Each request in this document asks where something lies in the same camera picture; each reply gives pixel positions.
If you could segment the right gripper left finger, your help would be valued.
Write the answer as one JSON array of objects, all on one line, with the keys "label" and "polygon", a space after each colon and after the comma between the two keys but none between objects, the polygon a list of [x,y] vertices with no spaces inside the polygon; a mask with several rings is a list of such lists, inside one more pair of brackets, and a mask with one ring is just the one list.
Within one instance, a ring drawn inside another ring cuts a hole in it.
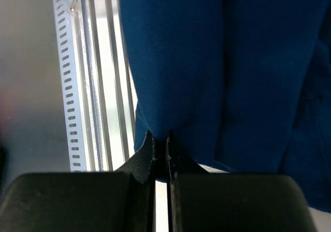
[{"label": "right gripper left finger", "polygon": [[155,139],[114,172],[29,173],[1,204],[1,231],[153,231]]}]

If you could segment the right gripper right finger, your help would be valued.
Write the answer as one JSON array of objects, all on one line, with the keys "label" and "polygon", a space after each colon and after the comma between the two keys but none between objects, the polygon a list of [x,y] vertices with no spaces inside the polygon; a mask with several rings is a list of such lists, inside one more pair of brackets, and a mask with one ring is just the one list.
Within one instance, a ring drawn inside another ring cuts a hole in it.
[{"label": "right gripper right finger", "polygon": [[286,175],[210,173],[169,134],[165,146],[170,231],[316,231]]}]

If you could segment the blue t shirt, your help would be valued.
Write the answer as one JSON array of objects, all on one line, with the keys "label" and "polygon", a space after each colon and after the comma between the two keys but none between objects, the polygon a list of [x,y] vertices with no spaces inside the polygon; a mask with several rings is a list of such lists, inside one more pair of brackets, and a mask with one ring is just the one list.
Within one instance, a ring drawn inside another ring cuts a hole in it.
[{"label": "blue t shirt", "polygon": [[330,0],[120,0],[134,149],[173,132],[199,164],[291,176],[330,212]]}]

